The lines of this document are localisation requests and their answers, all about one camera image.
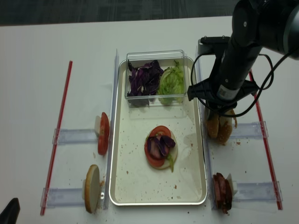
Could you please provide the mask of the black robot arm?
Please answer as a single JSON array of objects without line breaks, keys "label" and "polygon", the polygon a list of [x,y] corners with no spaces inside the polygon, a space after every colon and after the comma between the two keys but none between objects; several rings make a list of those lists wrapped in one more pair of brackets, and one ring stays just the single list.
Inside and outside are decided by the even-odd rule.
[{"label": "black robot arm", "polygon": [[263,48],[280,53],[282,59],[298,59],[298,1],[239,1],[233,11],[230,37],[201,38],[199,56],[215,55],[215,62],[209,78],[189,86],[188,99],[198,99],[211,112],[226,117],[244,97],[260,97],[272,84],[278,67],[271,65],[261,86],[246,79]]}]

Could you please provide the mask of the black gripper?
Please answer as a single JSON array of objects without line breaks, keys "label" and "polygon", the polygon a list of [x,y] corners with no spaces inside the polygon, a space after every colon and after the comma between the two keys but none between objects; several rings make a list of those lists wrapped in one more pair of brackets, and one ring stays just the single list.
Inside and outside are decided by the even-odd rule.
[{"label": "black gripper", "polygon": [[190,101],[197,98],[211,112],[224,114],[236,108],[239,100],[256,94],[257,90],[255,83],[246,80],[240,89],[230,90],[221,85],[217,91],[213,91],[212,81],[208,78],[189,86],[187,95]]}]

